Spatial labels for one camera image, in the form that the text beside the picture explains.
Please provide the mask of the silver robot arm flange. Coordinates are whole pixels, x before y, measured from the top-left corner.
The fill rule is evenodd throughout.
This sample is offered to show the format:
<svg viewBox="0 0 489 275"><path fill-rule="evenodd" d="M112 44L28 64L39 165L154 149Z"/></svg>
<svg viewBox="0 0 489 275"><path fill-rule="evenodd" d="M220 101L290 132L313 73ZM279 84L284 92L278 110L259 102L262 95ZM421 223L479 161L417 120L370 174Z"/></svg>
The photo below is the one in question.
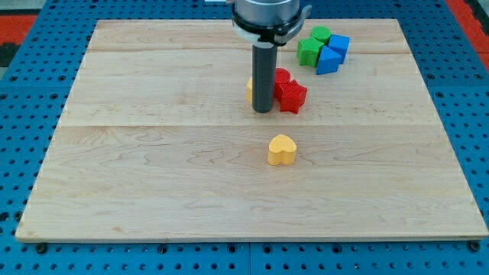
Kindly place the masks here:
<svg viewBox="0 0 489 275"><path fill-rule="evenodd" d="M235 0L232 25L236 34L256 47L281 47L303 28L312 11L300 0Z"/></svg>

